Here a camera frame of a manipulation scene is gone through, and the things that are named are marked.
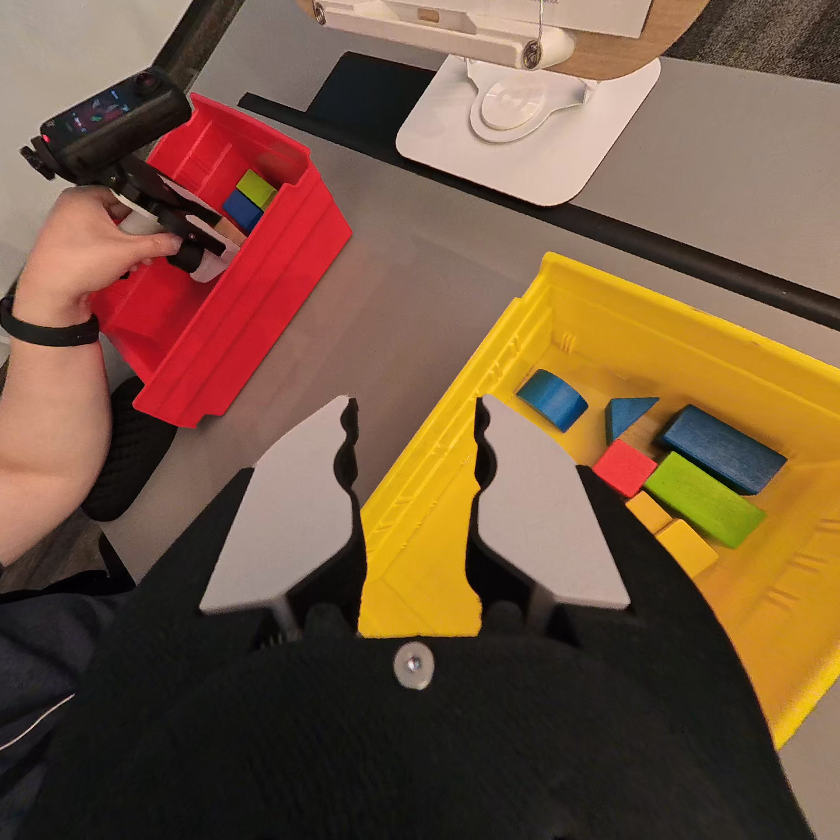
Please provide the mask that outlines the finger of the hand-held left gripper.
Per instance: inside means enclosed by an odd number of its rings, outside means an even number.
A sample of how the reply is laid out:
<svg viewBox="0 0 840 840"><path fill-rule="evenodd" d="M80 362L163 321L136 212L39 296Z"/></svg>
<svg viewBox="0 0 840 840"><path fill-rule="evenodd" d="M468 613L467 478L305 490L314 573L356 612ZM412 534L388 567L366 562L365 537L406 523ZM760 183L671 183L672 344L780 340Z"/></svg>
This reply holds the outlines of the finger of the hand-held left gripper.
<svg viewBox="0 0 840 840"><path fill-rule="evenodd" d="M178 195L178 206L187 215L202 220L210 228L216 228L222 220L222 214L214 210L212 206L193 194L182 185L175 183L168 177L162 177L162 181L176 195Z"/></svg>
<svg viewBox="0 0 840 840"><path fill-rule="evenodd" d="M209 248L210 239L215 244L223 247L220 254L214 253ZM197 263L196 268L189 272L189 277L199 283L207 283L224 273L239 252L239 248L235 247L225 238L220 237L213 229L204 231L203 238L200 238L198 234L189 234L189 242L191 245L203 246L200 261Z"/></svg>

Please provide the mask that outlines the printed instruction sheet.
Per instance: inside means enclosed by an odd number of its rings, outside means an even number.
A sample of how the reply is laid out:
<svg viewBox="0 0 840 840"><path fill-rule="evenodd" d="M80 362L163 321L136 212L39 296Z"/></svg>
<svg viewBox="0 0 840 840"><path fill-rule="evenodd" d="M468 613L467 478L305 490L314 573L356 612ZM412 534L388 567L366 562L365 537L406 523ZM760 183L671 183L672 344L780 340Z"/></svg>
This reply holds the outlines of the printed instruction sheet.
<svg viewBox="0 0 840 840"><path fill-rule="evenodd" d="M403 5L431 8L440 13L477 14L601 35L638 38L648 19L652 1L401 1Z"/></svg>

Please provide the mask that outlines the blue wooden cylinder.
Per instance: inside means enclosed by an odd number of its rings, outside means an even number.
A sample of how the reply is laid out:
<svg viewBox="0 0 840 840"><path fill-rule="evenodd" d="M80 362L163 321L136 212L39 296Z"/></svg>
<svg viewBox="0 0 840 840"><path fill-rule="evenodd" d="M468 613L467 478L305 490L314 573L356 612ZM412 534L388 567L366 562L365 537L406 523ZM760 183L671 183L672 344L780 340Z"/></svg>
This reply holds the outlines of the blue wooden cylinder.
<svg viewBox="0 0 840 840"><path fill-rule="evenodd" d="M567 381L545 369L537 369L521 384L516 397L545 421L565 434L589 409L589 403Z"/></svg>

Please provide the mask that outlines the yellow plastic bin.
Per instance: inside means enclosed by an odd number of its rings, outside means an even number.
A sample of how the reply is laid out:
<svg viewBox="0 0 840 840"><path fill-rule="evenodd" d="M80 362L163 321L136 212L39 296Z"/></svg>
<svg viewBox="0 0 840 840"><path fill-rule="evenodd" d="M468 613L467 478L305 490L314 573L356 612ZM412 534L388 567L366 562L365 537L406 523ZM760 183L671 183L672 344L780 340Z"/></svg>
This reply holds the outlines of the yellow plastic bin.
<svg viewBox="0 0 840 840"><path fill-rule="evenodd" d="M589 403L563 434L516 391L537 369ZM473 636L464 572L475 400L491 393L582 465L606 447L614 397L658 396L643 427L694 404L788 461L759 493L766 519L695 581L728 632L777 749L838 678L838 369L738 325L547 253L437 400L361 511L366 637Z"/></svg>

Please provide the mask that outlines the red plastic bin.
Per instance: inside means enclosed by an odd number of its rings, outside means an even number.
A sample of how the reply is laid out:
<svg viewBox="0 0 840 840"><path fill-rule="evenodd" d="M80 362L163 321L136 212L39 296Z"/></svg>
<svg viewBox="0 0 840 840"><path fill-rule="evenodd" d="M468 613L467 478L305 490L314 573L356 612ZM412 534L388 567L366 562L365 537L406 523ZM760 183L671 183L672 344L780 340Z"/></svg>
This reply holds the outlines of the red plastic bin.
<svg viewBox="0 0 840 840"><path fill-rule="evenodd" d="M227 411L352 235L305 146L220 102L191 100L191 119L149 162L224 217L248 169L277 195L214 280L157 259L91 298L101 332L143 383L134 406L178 427Z"/></svg>

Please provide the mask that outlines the white board stand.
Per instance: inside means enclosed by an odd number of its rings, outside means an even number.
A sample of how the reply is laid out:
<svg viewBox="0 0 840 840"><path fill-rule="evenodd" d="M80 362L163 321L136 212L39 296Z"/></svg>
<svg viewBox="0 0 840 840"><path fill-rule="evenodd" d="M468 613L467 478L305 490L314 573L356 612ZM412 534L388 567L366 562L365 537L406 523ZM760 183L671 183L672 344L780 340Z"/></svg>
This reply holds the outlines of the white board stand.
<svg viewBox="0 0 840 840"><path fill-rule="evenodd" d="M447 56L395 137L405 159L527 203L571 200L658 80L609 81Z"/></svg>

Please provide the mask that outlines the dark teal triangular block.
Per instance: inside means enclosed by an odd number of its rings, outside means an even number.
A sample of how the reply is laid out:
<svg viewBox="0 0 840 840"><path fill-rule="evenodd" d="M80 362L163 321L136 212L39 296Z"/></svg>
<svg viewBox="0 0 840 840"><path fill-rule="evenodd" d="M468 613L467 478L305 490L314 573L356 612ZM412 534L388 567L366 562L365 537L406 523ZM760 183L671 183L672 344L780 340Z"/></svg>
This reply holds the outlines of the dark teal triangular block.
<svg viewBox="0 0 840 840"><path fill-rule="evenodd" d="M605 443L611 446L659 402L658 396L614 397L605 406Z"/></svg>

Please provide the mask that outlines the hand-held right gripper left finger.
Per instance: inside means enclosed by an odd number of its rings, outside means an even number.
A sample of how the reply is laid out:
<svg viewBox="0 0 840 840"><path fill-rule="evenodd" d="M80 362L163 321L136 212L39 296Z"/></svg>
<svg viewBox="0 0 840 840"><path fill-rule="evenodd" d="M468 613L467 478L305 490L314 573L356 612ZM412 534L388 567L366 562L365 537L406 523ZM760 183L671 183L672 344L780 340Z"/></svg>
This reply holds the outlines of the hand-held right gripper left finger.
<svg viewBox="0 0 840 840"><path fill-rule="evenodd" d="M257 460L200 609L223 614L268 608L300 614L292 605L301 585L361 534L357 472L358 403L334 397L280 437Z"/></svg>

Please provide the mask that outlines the red wooden cube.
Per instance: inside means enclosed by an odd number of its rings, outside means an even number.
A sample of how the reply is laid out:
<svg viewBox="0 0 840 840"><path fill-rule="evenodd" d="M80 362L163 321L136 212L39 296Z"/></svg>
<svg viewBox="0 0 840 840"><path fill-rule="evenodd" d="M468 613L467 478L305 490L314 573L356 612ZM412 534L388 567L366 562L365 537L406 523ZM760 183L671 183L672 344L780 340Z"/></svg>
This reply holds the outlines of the red wooden cube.
<svg viewBox="0 0 840 840"><path fill-rule="evenodd" d="M636 496L657 467L656 460L617 439L594 462L592 472L621 497L629 499Z"/></svg>

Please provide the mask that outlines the person's left hand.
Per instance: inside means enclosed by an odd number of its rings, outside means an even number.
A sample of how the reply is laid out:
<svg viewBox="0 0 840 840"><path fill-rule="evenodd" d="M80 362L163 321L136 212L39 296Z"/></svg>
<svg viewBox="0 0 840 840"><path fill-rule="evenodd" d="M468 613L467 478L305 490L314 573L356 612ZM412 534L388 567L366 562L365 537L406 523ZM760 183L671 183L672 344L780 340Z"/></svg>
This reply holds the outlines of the person's left hand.
<svg viewBox="0 0 840 840"><path fill-rule="evenodd" d="M118 222L127 212L103 186L76 186L60 194L17 280L14 317L45 328L88 322L92 294L177 254L182 240L173 234L123 232Z"/></svg>

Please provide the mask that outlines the yellow wooden cube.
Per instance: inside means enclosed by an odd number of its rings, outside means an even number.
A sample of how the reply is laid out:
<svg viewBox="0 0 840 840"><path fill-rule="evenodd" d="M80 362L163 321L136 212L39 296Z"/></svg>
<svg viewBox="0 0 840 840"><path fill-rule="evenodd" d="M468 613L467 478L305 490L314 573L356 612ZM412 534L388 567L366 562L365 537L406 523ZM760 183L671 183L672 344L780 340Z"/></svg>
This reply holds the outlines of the yellow wooden cube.
<svg viewBox="0 0 840 840"><path fill-rule="evenodd" d="M634 497L626 500L625 504L626 509L654 535L666 529L674 520L673 515L645 490L640 490Z"/></svg>
<svg viewBox="0 0 840 840"><path fill-rule="evenodd" d="M692 580L718 561L718 552L684 520L674 519L654 536Z"/></svg>

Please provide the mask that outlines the black wristband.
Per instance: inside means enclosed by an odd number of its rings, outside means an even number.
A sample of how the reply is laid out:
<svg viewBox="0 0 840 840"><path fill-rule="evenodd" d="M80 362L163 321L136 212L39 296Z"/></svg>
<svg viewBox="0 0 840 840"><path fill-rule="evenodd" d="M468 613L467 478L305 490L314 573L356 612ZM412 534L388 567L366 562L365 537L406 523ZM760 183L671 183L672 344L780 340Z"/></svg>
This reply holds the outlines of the black wristband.
<svg viewBox="0 0 840 840"><path fill-rule="evenodd" d="M13 297L6 296L1 300L1 325L11 339L54 349L76 348L99 341L99 320L95 314L85 322L68 327L46 327L17 319L13 306Z"/></svg>

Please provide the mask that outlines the long green wooden block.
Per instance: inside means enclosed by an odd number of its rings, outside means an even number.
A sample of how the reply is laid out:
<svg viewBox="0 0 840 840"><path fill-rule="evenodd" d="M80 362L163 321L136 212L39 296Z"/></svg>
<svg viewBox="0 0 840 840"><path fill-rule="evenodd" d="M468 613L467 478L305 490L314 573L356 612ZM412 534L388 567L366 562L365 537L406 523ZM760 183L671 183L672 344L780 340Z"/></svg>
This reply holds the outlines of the long green wooden block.
<svg viewBox="0 0 840 840"><path fill-rule="evenodd" d="M765 511L677 453L658 464L644 489L695 530L733 550L767 518Z"/></svg>

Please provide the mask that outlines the small blue wooden block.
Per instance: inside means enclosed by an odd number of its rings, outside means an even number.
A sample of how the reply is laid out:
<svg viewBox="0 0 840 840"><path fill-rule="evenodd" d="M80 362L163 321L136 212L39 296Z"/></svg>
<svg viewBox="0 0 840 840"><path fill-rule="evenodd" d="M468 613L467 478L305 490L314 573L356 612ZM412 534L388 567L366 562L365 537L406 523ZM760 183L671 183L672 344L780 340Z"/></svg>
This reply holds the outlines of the small blue wooden block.
<svg viewBox="0 0 840 840"><path fill-rule="evenodd" d="M233 190L223 203L226 217L246 236L250 235L264 215L264 210L239 189Z"/></svg>

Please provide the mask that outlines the long dark blue wooden block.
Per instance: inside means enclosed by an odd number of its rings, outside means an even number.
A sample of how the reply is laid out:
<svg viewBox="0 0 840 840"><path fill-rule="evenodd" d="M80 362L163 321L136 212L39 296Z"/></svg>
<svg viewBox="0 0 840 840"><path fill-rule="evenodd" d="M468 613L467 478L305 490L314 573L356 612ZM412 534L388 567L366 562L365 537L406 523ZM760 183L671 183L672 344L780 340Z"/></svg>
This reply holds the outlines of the long dark blue wooden block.
<svg viewBox="0 0 840 840"><path fill-rule="evenodd" d="M744 497L760 494L788 462L771 447L692 404L673 415L654 441Z"/></svg>

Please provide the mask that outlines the person's dark navy shirt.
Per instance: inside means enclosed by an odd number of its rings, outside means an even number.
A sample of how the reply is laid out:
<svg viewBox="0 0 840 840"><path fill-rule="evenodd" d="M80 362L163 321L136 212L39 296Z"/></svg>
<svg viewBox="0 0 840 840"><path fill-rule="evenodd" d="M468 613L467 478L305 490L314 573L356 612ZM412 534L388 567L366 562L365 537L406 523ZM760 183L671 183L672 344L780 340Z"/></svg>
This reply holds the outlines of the person's dark navy shirt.
<svg viewBox="0 0 840 840"><path fill-rule="evenodd" d="M42 784L47 753L103 635L135 587L91 571L2 595L2 810L21 812Z"/></svg>

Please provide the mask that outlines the person's left forearm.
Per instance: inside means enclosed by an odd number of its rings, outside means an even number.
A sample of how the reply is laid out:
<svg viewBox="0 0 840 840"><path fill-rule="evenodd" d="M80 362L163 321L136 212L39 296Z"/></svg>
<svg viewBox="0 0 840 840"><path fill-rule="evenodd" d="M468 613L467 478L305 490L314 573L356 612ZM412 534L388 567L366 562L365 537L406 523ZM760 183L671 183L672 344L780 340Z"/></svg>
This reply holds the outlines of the person's left forearm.
<svg viewBox="0 0 840 840"><path fill-rule="evenodd" d="M10 345L1 401L3 567L79 508L102 470L112 429L99 342Z"/></svg>

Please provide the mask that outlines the black flat pad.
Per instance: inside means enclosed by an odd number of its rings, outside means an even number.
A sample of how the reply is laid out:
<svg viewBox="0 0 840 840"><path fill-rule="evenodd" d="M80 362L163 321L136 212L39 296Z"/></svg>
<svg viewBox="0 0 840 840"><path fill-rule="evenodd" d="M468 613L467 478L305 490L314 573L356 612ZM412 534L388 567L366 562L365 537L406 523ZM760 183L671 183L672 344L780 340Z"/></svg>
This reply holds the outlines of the black flat pad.
<svg viewBox="0 0 840 840"><path fill-rule="evenodd" d="M396 133L434 70L346 52L311 100L307 115L360 133Z"/></svg>

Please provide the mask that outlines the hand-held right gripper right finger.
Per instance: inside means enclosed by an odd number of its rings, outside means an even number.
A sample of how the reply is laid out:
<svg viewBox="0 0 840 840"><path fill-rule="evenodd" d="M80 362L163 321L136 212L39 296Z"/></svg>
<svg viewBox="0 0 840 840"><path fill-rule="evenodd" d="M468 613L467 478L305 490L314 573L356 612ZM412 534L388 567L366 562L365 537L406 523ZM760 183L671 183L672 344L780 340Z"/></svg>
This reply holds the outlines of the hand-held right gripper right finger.
<svg viewBox="0 0 840 840"><path fill-rule="evenodd" d="M482 606L622 611L631 599L574 459L494 395L476 399L467 578Z"/></svg>

